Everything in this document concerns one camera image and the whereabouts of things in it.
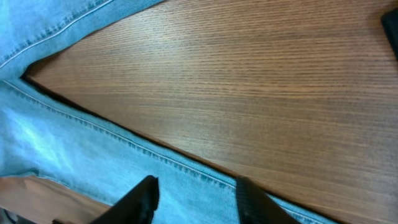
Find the light blue denim fabric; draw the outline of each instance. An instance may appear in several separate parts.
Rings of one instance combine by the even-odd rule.
[[[19,79],[30,63],[157,2],[0,1],[0,176],[36,175],[112,205],[154,175],[160,184],[154,224],[238,224],[232,177],[56,102]],[[272,199],[301,223],[334,223]]]

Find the stitching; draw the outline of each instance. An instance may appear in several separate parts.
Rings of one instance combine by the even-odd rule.
[[[189,169],[189,170],[191,170],[191,171],[197,172],[197,173],[201,174],[202,176],[205,176],[205,177],[207,177],[207,178],[209,178],[209,179],[213,179],[213,180],[215,180],[215,181],[217,181],[217,182],[219,182],[219,183],[221,183],[221,184],[225,184],[225,185],[227,185],[228,187],[231,187],[232,189],[235,189],[235,186],[232,185],[232,184],[229,184],[229,183],[224,182],[224,181],[222,181],[222,180],[220,180],[220,179],[217,179],[217,178],[215,178],[215,177],[213,177],[213,176],[211,176],[211,175],[208,175],[208,174],[206,174],[206,173],[204,173],[204,172],[202,172],[202,171],[196,170],[196,169],[194,169],[194,168],[192,168],[192,167],[190,167],[190,166],[187,166],[187,165],[185,165],[185,164],[183,164],[183,163],[181,163],[181,162],[179,162],[179,161],[175,161],[175,160],[173,160],[173,159],[171,159],[171,158],[169,158],[169,157],[167,157],[167,156],[163,156],[163,155],[161,155],[161,154],[159,154],[159,153],[157,153],[157,152],[155,152],[155,151],[152,151],[152,150],[150,150],[150,149],[148,149],[148,148],[146,148],[146,147],[144,147],[144,146],[141,146],[141,145],[139,145],[139,144],[137,144],[137,143],[135,143],[135,142],[129,140],[128,138],[125,138],[125,137],[123,137],[123,136],[121,136],[121,135],[119,135],[119,134],[116,134],[116,133],[114,133],[114,132],[112,132],[112,131],[110,131],[110,130],[108,130],[108,129],[106,129],[106,128],[103,128],[103,127],[101,127],[101,126],[98,126],[98,125],[96,125],[96,124],[94,124],[94,123],[92,123],[92,122],[89,122],[89,121],[87,121],[87,120],[81,119],[81,118],[79,118],[79,117],[77,117],[77,116],[74,116],[74,115],[72,115],[72,114],[66,113],[66,112],[61,111],[61,110],[59,110],[59,109],[56,109],[56,108],[54,108],[54,107],[52,107],[52,106],[50,106],[50,105],[48,105],[48,104],[46,104],[46,103],[44,103],[44,102],[42,102],[42,101],[40,101],[40,100],[34,98],[33,96],[28,95],[27,93],[25,93],[24,91],[22,91],[22,90],[19,89],[18,87],[14,86],[13,84],[10,84],[9,82],[7,82],[7,81],[5,81],[5,80],[2,80],[2,81],[3,81],[4,83],[8,84],[9,86],[13,87],[13,89],[15,89],[16,91],[18,91],[19,93],[22,93],[22,94],[24,94],[25,96],[28,96],[31,100],[37,102],[38,104],[41,104],[41,105],[46,106],[47,108],[50,108],[50,109],[51,109],[51,110],[50,110],[51,112],[53,112],[53,111],[58,111],[58,112],[61,113],[61,114],[67,115],[67,118],[69,118],[69,117],[75,118],[76,120],[79,120],[79,121],[80,121],[80,124],[86,123],[85,126],[87,126],[87,124],[89,124],[89,125],[91,125],[91,126],[93,127],[94,130],[100,129],[100,130],[102,130],[102,132],[105,132],[105,133],[109,134],[110,136],[112,136],[112,137],[114,137],[114,138],[116,138],[116,139],[122,139],[122,140],[124,140],[124,141],[126,141],[126,142],[131,143],[132,145],[134,145],[134,146],[136,146],[136,147],[139,147],[139,148],[141,148],[141,149],[144,149],[145,151],[148,151],[149,153],[152,153],[152,154],[154,154],[154,155],[156,155],[156,156],[158,156],[158,157],[160,157],[160,158],[163,158],[163,159],[165,159],[165,160],[168,160],[168,161],[170,161],[171,163],[174,163],[174,164],[176,164],[176,165],[182,166],[182,167],[184,167],[184,168],[186,168],[186,169]]]
[[[94,12],[94,11],[97,11],[98,9],[100,9],[100,8],[102,8],[103,6],[107,5],[107,4],[110,3],[111,1],[113,1],[113,0],[108,0],[108,1],[106,1],[106,2],[101,3],[101,4],[98,5],[96,8],[94,8],[94,9],[92,9],[92,10],[90,10],[90,11],[84,13],[83,15],[81,15],[81,16],[79,16],[79,17],[76,17],[74,20],[72,20],[70,23],[66,24],[65,27],[63,27],[62,29],[58,30],[56,33],[54,33],[54,34],[52,34],[52,35],[50,35],[50,36],[48,36],[48,37],[46,37],[46,38],[44,38],[44,39],[42,39],[42,40],[39,40],[39,41],[37,41],[36,43],[30,44],[30,45],[28,45],[27,47],[25,47],[24,49],[18,51],[18,53],[14,54],[12,57],[8,58],[2,65],[0,65],[0,68],[3,68],[3,66],[5,66],[8,62],[10,62],[12,59],[16,58],[18,55],[22,54],[22,53],[25,52],[26,50],[29,50],[29,49],[31,49],[32,47],[34,47],[34,46],[36,46],[36,45],[38,45],[38,44],[41,44],[42,42],[44,42],[44,41],[46,41],[46,40],[49,40],[49,39],[51,39],[51,38],[53,38],[53,37],[55,37],[55,36],[61,34],[64,30],[66,30],[68,27],[72,26],[75,22],[79,21],[81,18],[87,16],[88,14],[91,14],[91,13]]]
[[[215,177],[213,177],[213,176],[211,176],[211,175],[208,175],[208,174],[206,174],[206,173],[204,173],[204,172],[202,172],[202,171],[196,170],[196,169],[194,169],[194,168],[192,168],[192,167],[190,167],[190,166],[187,166],[187,165],[185,165],[185,164],[183,164],[183,163],[181,163],[181,162],[179,162],[179,161],[175,161],[175,160],[173,160],[173,159],[171,159],[171,158],[169,158],[169,157],[163,156],[163,155],[161,155],[161,154],[159,154],[159,153],[157,153],[157,152],[155,152],[155,151],[152,151],[152,150],[150,150],[150,149],[148,149],[148,148],[146,148],[146,147],[144,147],[144,146],[141,146],[141,145],[139,145],[139,144],[137,144],[137,143],[135,143],[135,142],[129,140],[128,138],[125,138],[125,137],[123,137],[123,136],[121,136],[121,135],[119,135],[119,134],[116,134],[116,133],[114,133],[114,132],[112,132],[112,131],[110,131],[110,130],[108,130],[108,129],[102,128],[101,126],[98,126],[98,125],[96,125],[96,124],[94,124],[94,123],[92,123],[92,122],[89,122],[89,121],[85,120],[85,119],[79,118],[79,117],[74,116],[74,115],[72,115],[72,114],[69,114],[69,113],[67,113],[67,112],[64,112],[64,111],[61,111],[61,110],[59,110],[59,109],[56,109],[56,108],[54,108],[54,107],[52,107],[52,106],[50,106],[50,105],[48,105],[48,104],[46,104],[46,103],[44,103],[44,102],[42,102],[42,101],[40,101],[40,100],[34,98],[33,96],[28,95],[27,93],[25,93],[24,91],[22,91],[22,90],[19,89],[18,87],[14,86],[13,84],[10,84],[9,82],[7,82],[7,81],[5,81],[5,80],[2,80],[2,81],[3,81],[5,84],[7,84],[7,85],[9,85],[10,87],[12,87],[12,88],[14,89],[14,91],[18,91],[19,93],[22,93],[23,95],[29,97],[32,101],[35,101],[36,103],[45,106],[47,109],[50,108],[50,109],[52,109],[52,110],[54,110],[54,111],[58,111],[58,112],[61,113],[61,114],[68,115],[68,116],[70,116],[70,117],[72,117],[72,118],[75,118],[75,119],[77,119],[77,120],[79,120],[79,121],[82,121],[82,122],[84,122],[84,123],[86,123],[86,124],[90,124],[90,125],[92,125],[92,127],[96,127],[97,129],[101,129],[102,131],[108,133],[109,135],[111,135],[111,136],[113,136],[113,137],[116,137],[117,139],[125,140],[126,142],[129,142],[129,143],[133,144],[134,146],[143,149],[144,151],[148,151],[149,153],[152,153],[152,154],[154,154],[154,155],[156,155],[156,156],[158,156],[158,157],[160,157],[160,158],[163,158],[163,159],[165,159],[166,161],[170,161],[171,163],[174,163],[174,164],[176,164],[176,165],[179,165],[179,166],[181,166],[181,167],[184,167],[184,168],[186,168],[186,169],[189,169],[189,170],[191,170],[191,171],[193,171],[193,172],[199,173],[200,175],[202,175],[202,176],[204,176],[204,177],[207,177],[207,178],[209,178],[209,179],[215,180],[216,182],[219,182],[220,184],[225,184],[226,186],[228,186],[228,187],[230,187],[230,188],[232,188],[232,189],[235,189],[235,188],[236,188],[234,185],[231,185],[231,184],[229,184],[229,183],[227,183],[227,182],[224,182],[224,181],[222,181],[222,180],[220,180],[220,179],[217,179],[217,178],[215,178]],[[308,216],[305,216],[305,215],[303,215],[303,214],[297,213],[297,212],[292,211],[292,210],[290,210],[290,209],[288,209],[288,208],[286,208],[286,207],[284,207],[284,206],[281,206],[281,205],[279,205],[279,206],[282,207],[284,210],[286,210],[286,211],[289,212],[289,213],[293,213],[293,214],[295,214],[295,215],[297,215],[297,216],[299,216],[299,217],[301,217],[301,218],[308,219],[308,220],[312,220],[312,221],[315,222],[315,223],[322,224],[321,222],[319,222],[318,220],[316,220],[316,219],[314,219],[314,218],[312,218],[312,217],[308,217]]]

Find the blue jeans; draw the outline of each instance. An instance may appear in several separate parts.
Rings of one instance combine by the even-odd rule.
[[[20,79],[36,60],[159,1],[0,2],[0,176],[35,175],[112,205],[154,175],[160,202],[153,223],[238,224],[232,177],[63,105]],[[272,199],[301,223],[334,223]]]

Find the black cable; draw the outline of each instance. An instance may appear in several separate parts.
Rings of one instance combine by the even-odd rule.
[[[11,216],[10,216],[10,214],[8,214],[8,211],[7,211],[7,210],[3,209],[3,211],[4,211],[4,214],[6,214],[8,220],[9,220],[12,224],[16,224],[16,223],[17,223],[14,219],[11,218]]]

